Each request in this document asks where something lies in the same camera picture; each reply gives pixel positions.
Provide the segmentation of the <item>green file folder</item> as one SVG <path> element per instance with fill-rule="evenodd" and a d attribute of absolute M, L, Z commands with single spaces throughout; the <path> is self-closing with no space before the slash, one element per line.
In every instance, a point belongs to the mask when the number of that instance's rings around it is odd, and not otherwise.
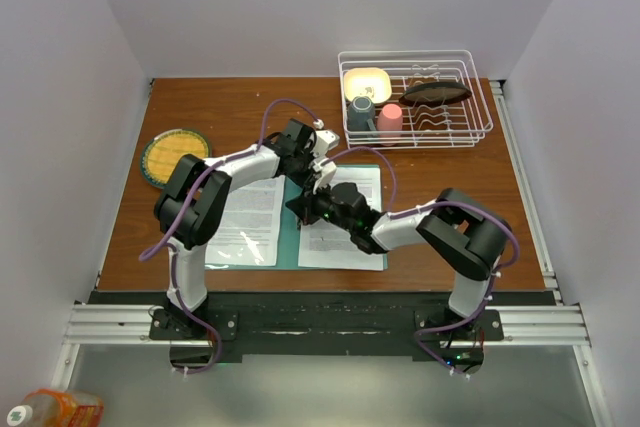
<path fill-rule="evenodd" d="M 281 224 L 280 233 L 278 239 L 278 251 L 277 251 L 277 263 L 274 267 L 267 267 L 261 269 L 250 268 L 230 268 L 230 269 L 209 269 L 208 270 L 299 270 L 306 269 L 298 266 L 298 253 L 299 253 L 299 240 L 300 229 L 297 225 L 295 215 L 288 210 L 284 203 L 297 197 L 301 193 L 301 189 L 297 187 L 293 182 L 285 179 L 283 207 L 281 211 Z"/>

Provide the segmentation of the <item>printed white paper sheet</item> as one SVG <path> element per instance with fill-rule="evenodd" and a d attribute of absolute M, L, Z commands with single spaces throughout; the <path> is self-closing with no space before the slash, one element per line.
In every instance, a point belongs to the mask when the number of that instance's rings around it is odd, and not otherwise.
<path fill-rule="evenodd" d="M 209 269 L 274 267 L 283 207 L 285 179 L 257 181 L 231 192 L 220 226 L 209 241 Z"/>

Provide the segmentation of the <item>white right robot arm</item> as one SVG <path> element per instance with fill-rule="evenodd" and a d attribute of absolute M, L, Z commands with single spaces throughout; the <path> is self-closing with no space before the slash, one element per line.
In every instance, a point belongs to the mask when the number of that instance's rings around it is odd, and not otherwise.
<path fill-rule="evenodd" d="M 307 188 L 285 206 L 304 226 L 324 221 L 348 234 L 359 251 L 382 255 L 401 247 L 427 244 L 455 271 L 445 316 L 448 333 L 469 339 L 481 327 L 501 269 L 514 264 L 519 243 L 501 217 L 456 189 L 400 212 L 369 206 L 353 182 L 313 192 Z"/>

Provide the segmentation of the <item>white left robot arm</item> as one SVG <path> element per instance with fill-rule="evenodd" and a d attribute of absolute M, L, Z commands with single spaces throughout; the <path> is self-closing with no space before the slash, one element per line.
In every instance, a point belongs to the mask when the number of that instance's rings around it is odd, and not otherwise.
<path fill-rule="evenodd" d="M 206 245 L 219 229 L 227 199 L 235 190 L 257 181 L 284 176 L 302 185 L 325 155 L 321 132 L 292 119 L 244 150 L 218 158 L 183 155 L 154 206 L 162 239 L 140 255 L 142 260 L 169 249 L 169 302 L 177 307 L 173 329 L 185 339 L 200 337 L 207 315 L 199 309 L 208 296 L 205 285 Z"/>

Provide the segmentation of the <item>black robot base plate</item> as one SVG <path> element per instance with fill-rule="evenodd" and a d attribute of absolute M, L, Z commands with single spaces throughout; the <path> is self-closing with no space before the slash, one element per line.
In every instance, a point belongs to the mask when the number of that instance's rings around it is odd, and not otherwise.
<path fill-rule="evenodd" d="M 441 357 L 466 373 L 484 346 L 504 338 L 499 313 L 458 326 L 442 293 L 258 292 L 212 294 L 187 315 L 171 303 L 150 309 L 149 336 L 169 341 L 176 368 L 250 355 Z"/>

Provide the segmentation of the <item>printed paper stack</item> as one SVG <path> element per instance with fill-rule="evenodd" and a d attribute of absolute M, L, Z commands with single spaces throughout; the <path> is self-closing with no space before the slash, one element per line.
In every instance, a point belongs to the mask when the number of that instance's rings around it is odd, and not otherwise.
<path fill-rule="evenodd" d="M 369 207 L 382 209 L 381 173 L 378 165 L 339 166 L 330 186 L 354 183 Z M 348 232 L 319 220 L 300 229 L 298 266 L 306 269 L 384 271 L 385 254 L 366 254 L 350 240 Z"/>

